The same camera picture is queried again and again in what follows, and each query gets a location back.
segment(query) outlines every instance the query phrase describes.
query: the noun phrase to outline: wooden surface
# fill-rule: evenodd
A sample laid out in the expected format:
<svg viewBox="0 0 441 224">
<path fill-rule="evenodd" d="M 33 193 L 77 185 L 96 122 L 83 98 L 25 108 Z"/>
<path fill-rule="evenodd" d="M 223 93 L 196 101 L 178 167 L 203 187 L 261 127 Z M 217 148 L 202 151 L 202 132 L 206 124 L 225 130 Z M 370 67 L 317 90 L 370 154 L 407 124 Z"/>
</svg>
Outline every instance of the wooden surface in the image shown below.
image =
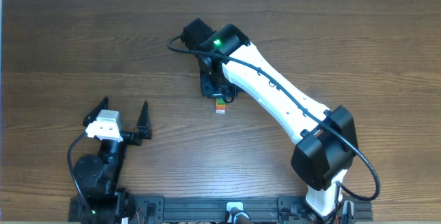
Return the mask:
<svg viewBox="0 0 441 224">
<path fill-rule="evenodd" d="M 153 139 L 129 148 L 121 176 L 134 193 L 306 192 L 279 124 L 246 94 L 215 114 L 196 59 L 167 50 L 196 17 L 235 24 L 295 86 L 352 112 L 382 183 L 377 221 L 440 218 L 441 0 L 4 0 L 2 220 L 67 218 L 66 152 L 105 95 L 129 130 L 149 102 Z M 373 192 L 359 159 L 345 184 Z"/>
</svg>

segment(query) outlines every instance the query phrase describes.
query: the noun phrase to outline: wooden table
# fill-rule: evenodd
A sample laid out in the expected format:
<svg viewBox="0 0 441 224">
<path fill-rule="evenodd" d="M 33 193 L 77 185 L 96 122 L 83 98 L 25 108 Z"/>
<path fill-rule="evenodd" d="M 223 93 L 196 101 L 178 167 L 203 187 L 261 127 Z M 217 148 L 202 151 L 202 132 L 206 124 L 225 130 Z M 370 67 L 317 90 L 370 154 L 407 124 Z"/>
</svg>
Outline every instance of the wooden table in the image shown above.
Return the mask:
<svg viewBox="0 0 441 224">
<path fill-rule="evenodd" d="M 67 218 L 66 152 L 103 96 L 126 130 L 149 102 L 153 139 L 129 148 L 121 176 L 133 193 L 306 192 L 279 124 L 245 93 L 215 114 L 196 59 L 167 50 L 196 17 L 235 24 L 295 86 L 352 112 L 382 183 L 376 220 L 440 218 L 441 0 L 4 0 L 2 220 Z M 345 184 L 373 192 L 359 159 Z"/>
</svg>

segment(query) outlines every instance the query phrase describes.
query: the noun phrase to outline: wood grain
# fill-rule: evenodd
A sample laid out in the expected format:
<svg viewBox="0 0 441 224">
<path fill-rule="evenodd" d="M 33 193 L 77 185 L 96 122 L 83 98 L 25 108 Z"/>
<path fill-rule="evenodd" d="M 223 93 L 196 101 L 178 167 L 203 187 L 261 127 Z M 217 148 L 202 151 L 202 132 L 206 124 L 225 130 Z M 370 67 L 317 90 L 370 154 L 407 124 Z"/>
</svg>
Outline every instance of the wood grain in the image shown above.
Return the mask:
<svg viewBox="0 0 441 224">
<path fill-rule="evenodd" d="M 317 101 L 342 104 L 382 192 L 377 221 L 441 211 L 441 0 L 4 0 L 0 219 L 64 221 L 66 164 L 83 117 L 107 95 L 133 129 L 149 102 L 153 139 L 127 152 L 121 185 L 165 196 L 299 195 L 294 146 L 241 94 L 214 114 L 198 66 L 166 43 L 196 17 L 234 23 Z M 82 142 L 74 158 L 95 152 Z M 345 184 L 370 194 L 356 160 Z"/>
</svg>

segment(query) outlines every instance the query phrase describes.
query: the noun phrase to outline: tabletop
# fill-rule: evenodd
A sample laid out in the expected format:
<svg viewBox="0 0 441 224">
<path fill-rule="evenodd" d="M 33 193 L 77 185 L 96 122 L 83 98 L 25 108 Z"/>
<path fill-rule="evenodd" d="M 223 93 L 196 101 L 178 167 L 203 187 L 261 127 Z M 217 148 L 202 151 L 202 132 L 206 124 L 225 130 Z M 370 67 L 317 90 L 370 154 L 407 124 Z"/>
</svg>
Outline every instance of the tabletop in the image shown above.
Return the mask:
<svg viewBox="0 0 441 224">
<path fill-rule="evenodd" d="M 277 121 L 246 93 L 215 114 L 197 60 L 166 48 L 196 17 L 233 23 L 305 94 L 351 111 L 377 221 L 440 217 L 441 0 L 3 0 L 1 220 L 67 219 L 67 150 L 104 96 L 127 130 L 149 103 L 153 139 L 120 180 L 135 194 L 305 194 Z M 360 159 L 345 185 L 372 194 Z"/>
</svg>

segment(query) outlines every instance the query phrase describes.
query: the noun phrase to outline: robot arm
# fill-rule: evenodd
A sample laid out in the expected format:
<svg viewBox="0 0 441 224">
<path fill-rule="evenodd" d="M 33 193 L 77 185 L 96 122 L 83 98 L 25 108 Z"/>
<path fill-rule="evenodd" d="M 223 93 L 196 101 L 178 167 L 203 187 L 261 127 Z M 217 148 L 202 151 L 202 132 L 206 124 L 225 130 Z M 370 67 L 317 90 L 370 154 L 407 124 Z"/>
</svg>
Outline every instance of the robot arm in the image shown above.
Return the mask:
<svg viewBox="0 0 441 224">
<path fill-rule="evenodd" d="M 228 56 L 266 72 L 317 119 L 330 125 L 358 148 L 352 115 L 342 106 L 331 111 L 303 94 L 268 64 L 257 47 L 237 27 L 229 24 L 215 32 L 196 19 L 184 28 L 181 41 L 192 51 Z M 353 151 L 333 134 L 321 130 L 316 121 L 255 69 L 205 54 L 195 54 L 201 69 L 202 94 L 225 98 L 235 97 L 237 91 L 246 91 L 259 102 L 283 126 L 296 145 L 291 165 L 308 184 L 306 202 L 319 219 L 329 220 L 336 201 L 342 200 L 336 182 L 342 182 L 351 166 L 355 156 Z"/>
</svg>

